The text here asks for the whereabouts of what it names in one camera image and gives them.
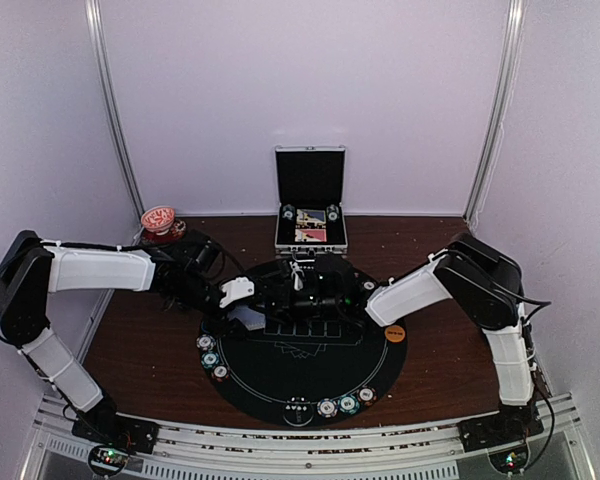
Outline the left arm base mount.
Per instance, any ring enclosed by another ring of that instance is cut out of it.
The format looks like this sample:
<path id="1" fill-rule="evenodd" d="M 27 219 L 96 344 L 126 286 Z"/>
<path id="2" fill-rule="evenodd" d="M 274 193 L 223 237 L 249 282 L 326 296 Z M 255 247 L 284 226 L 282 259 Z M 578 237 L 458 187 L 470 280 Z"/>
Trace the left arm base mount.
<path id="1" fill-rule="evenodd" d="M 153 421 L 120 415 L 112 397 L 101 390 L 103 397 L 89 410 L 80 410 L 63 391 L 60 395 L 76 416 L 73 436 L 127 453 L 151 454 L 157 441 L 159 425 Z"/>

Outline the grey blue card deck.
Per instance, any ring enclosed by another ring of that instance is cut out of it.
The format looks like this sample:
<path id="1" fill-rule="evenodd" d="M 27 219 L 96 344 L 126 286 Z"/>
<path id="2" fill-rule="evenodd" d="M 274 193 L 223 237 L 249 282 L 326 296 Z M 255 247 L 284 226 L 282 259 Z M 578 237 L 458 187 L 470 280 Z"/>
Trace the grey blue card deck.
<path id="1" fill-rule="evenodd" d="M 231 320 L 237 320 L 247 331 L 262 330 L 266 326 L 266 315 L 245 305 L 233 308 L 229 312 L 228 317 Z"/>

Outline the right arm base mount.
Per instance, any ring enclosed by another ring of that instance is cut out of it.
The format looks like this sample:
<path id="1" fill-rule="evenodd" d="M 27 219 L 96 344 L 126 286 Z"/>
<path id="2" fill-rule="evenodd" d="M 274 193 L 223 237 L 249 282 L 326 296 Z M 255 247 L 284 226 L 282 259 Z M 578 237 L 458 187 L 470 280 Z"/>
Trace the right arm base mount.
<path id="1" fill-rule="evenodd" d="M 465 452 L 522 442 L 544 431 L 534 399 L 524 406 L 500 403 L 496 413 L 460 421 L 457 428 Z"/>

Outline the orange chips seat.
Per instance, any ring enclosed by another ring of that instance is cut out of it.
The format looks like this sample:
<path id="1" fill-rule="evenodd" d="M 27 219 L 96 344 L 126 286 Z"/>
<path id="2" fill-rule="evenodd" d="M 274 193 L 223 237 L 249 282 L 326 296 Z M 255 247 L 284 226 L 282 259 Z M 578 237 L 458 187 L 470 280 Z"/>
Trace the orange chips seat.
<path id="1" fill-rule="evenodd" d="M 363 283 L 363 288 L 366 291 L 371 292 L 371 291 L 375 290 L 377 288 L 377 286 L 376 286 L 376 284 L 373 281 L 365 281 Z"/>
<path id="2" fill-rule="evenodd" d="M 230 371 L 225 365 L 217 365 L 211 371 L 211 377 L 216 382 L 224 382 L 230 377 Z"/>
<path id="3" fill-rule="evenodd" d="M 377 401 L 377 393 L 374 388 L 363 386 L 356 392 L 361 405 L 371 406 Z"/>

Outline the green chips front seat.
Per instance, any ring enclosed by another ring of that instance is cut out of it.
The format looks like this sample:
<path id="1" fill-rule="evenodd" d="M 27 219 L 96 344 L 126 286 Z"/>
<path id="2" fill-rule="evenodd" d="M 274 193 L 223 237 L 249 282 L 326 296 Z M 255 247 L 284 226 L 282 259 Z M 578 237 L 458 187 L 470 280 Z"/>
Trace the green chips front seat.
<path id="1" fill-rule="evenodd" d="M 337 401 L 338 410 L 347 415 L 354 415 L 360 408 L 360 403 L 355 395 L 343 395 Z"/>

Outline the clear round dealer button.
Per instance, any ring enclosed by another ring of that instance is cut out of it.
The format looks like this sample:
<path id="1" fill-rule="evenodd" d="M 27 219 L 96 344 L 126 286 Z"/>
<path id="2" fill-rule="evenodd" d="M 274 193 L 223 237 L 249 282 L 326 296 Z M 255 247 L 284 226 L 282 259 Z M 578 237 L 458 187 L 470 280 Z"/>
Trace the clear round dealer button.
<path id="1" fill-rule="evenodd" d="M 315 415 L 312 403 L 303 396 L 291 397 L 283 409 L 283 420 L 291 427 L 305 427 L 309 425 Z"/>

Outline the blue white chips front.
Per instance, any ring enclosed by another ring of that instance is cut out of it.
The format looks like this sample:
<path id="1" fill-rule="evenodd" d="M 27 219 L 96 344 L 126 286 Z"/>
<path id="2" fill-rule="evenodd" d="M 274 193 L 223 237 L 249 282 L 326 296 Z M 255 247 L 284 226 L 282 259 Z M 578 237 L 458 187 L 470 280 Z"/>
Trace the blue white chips front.
<path id="1" fill-rule="evenodd" d="M 338 404 L 332 399 L 325 398 L 317 402 L 316 411 L 323 418 L 333 418 L 338 413 Z"/>

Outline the blue white chips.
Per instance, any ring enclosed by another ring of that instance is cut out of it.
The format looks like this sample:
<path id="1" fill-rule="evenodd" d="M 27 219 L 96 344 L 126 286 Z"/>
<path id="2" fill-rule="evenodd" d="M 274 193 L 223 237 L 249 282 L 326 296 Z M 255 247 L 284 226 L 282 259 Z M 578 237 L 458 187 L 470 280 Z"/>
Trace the blue white chips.
<path id="1" fill-rule="evenodd" d="M 338 413 L 338 404 L 332 399 L 325 398 L 317 402 L 316 411 L 323 418 L 333 418 Z"/>
<path id="2" fill-rule="evenodd" d="M 203 334 L 196 339 L 196 346 L 200 352 L 209 352 L 215 348 L 216 341 L 211 335 Z"/>

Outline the orange big blind button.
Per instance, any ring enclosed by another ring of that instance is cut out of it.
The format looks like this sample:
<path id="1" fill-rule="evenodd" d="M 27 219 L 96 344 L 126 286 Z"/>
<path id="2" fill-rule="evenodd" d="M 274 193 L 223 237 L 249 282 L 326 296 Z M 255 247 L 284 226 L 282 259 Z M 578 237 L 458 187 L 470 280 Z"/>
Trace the orange big blind button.
<path id="1" fill-rule="evenodd" d="M 393 344 L 398 344 L 406 340 L 406 330 L 397 324 L 390 325 L 384 329 L 386 340 Z"/>

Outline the green chips seat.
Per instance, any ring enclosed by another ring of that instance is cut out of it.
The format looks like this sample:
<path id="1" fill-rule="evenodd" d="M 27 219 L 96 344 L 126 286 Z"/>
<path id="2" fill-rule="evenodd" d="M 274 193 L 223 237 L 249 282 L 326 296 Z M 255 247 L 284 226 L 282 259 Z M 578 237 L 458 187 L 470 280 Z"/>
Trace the green chips seat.
<path id="1" fill-rule="evenodd" d="M 208 351 L 201 356 L 201 364 L 205 369 L 212 369 L 219 364 L 219 356 L 216 352 Z"/>
<path id="2" fill-rule="evenodd" d="M 343 395 L 337 401 L 338 410 L 347 415 L 354 415 L 360 408 L 360 403 L 355 395 Z"/>

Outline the orange chips front seat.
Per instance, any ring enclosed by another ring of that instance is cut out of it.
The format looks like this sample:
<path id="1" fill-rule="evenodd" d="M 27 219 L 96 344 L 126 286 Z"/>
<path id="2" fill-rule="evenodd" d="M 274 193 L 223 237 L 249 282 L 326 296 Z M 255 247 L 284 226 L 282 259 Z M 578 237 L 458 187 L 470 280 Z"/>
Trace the orange chips front seat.
<path id="1" fill-rule="evenodd" d="M 361 405 L 371 406 L 377 401 L 377 393 L 374 388 L 363 386 L 356 392 Z"/>

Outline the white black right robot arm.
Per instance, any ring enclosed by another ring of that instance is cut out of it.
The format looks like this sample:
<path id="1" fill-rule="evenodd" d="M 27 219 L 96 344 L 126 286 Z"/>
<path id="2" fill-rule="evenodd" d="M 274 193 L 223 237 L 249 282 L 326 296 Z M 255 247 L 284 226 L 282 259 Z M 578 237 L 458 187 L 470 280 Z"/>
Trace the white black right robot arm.
<path id="1" fill-rule="evenodd" d="M 519 264 L 469 233 L 397 278 L 377 282 L 341 256 L 289 258 L 257 282 L 267 315 L 287 320 L 334 311 L 347 320 L 391 327 L 411 314 L 454 302 L 483 333 L 498 380 L 500 408 L 492 430 L 515 440 L 531 424 L 535 395 L 531 320 L 549 306 L 525 295 Z"/>

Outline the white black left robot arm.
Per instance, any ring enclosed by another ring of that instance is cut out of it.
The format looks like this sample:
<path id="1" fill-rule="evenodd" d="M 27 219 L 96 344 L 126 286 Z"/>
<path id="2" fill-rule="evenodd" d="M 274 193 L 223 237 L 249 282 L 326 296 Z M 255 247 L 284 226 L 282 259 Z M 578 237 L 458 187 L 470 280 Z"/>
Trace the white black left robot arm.
<path id="1" fill-rule="evenodd" d="M 236 319 L 257 330 L 266 320 L 257 312 L 255 280 L 240 273 L 224 282 L 208 270 L 224 249 L 193 233 L 154 245 L 101 245 L 45 240 L 32 230 L 14 238 L 0 263 L 0 338 L 36 367 L 86 429 L 103 444 L 117 442 L 124 424 L 115 406 L 59 334 L 50 315 L 55 295 L 82 291 L 154 292 L 220 319 Z"/>

